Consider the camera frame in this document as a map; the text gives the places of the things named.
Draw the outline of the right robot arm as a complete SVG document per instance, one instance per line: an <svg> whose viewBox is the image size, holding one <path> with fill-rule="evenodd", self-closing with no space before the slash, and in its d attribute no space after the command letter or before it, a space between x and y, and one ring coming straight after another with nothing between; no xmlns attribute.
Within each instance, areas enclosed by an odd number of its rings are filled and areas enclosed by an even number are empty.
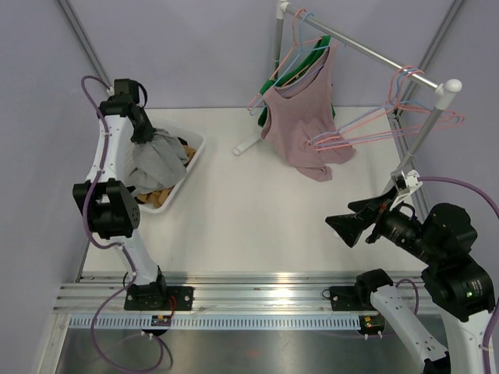
<svg viewBox="0 0 499 374"><path fill-rule="evenodd" d="M423 285L444 323L447 345L418 320L382 269L357 276L354 302L381 314L408 349L421 373L494 373L490 335L498 320L493 281L470 255L477 232L460 206L435 205L425 221L413 206L387 196L349 204L350 214L326 217L326 224L350 248L370 229L366 243L387 239L424 264Z"/></svg>

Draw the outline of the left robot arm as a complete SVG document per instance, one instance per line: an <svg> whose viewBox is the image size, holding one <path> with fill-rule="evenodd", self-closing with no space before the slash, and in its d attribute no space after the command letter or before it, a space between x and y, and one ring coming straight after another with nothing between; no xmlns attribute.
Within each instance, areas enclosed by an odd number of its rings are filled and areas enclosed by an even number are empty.
<svg viewBox="0 0 499 374"><path fill-rule="evenodd" d="M117 79L106 90L108 99L92 104L99 124L94 163L85 182L73 186L73 198L90 242L115 249L128 270L124 308L159 310L168 302L165 277L139 235L140 208L123 182L129 145L153 139L154 128L143 109L147 92L133 79Z"/></svg>

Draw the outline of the brown tank top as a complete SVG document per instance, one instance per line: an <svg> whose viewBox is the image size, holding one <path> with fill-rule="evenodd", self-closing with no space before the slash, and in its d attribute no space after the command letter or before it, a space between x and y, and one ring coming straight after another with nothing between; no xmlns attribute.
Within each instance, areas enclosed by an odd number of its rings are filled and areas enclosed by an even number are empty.
<svg viewBox="0 0 499 374"><path fill-rule="evenodd" d="M197 150L190 146L182 146L184 148L184 151L186 152L186 155L188 157L188 161L184 164L184 166L187 168L196 155ZM165 201L167 198L171 195L172 190L175 188L175 186L168 188L168 189L161 189L153 192L149 192L147 194L139 194L135 197L135 200L139 204L143 205L148 205L152 206L154 209L159 209L165 204Z"/></svg>

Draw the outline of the pink hanger of grey top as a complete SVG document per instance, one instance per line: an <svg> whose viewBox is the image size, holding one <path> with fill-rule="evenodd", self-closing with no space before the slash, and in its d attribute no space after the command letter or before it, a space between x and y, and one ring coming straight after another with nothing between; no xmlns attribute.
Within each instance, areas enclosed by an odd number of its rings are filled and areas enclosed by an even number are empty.
<svg viewBox="0 0 499 374"><path fill-rule="evenodd" d="M390 129L381 132L369 130L365 134L362 131L367 129L371 122L389 114L401 115L407 112L414 115L428 115L431 112L429 107L417 101L402 98L402 90L408 84L409 79L418 73L423 73L423 70L411 65L400 68L391 77L388 98L382 106L341 125L336 130L322 132L314 136L308 140L307 145L316 151L339 150L348 146L374 143L384 139L414 136L421 130L421 125L411 125L407 128Z"/></svg>

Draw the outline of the grey tank top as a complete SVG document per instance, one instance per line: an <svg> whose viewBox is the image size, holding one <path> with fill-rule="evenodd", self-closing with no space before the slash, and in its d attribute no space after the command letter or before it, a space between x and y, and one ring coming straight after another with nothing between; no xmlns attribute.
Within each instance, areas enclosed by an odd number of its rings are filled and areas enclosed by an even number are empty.
<svg viewBox="0 0 499 374"><path fill-rule="evenodd" d="M126 185L133 187L133 196L169 189L186 176L188 161L179 139L157 129L151 141L130 148Z"/></svg>

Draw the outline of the black tank top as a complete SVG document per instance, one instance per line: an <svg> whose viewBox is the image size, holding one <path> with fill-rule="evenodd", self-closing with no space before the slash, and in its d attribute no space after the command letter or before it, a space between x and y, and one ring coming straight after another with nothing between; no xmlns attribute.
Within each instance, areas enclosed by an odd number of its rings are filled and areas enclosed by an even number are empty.
<svg viewBox="0 0 499 374"><path fill-rule="evenodd" d="M178 137L177 139L183 146L189 146L188 142L184 140L182 137Z"/></svg>

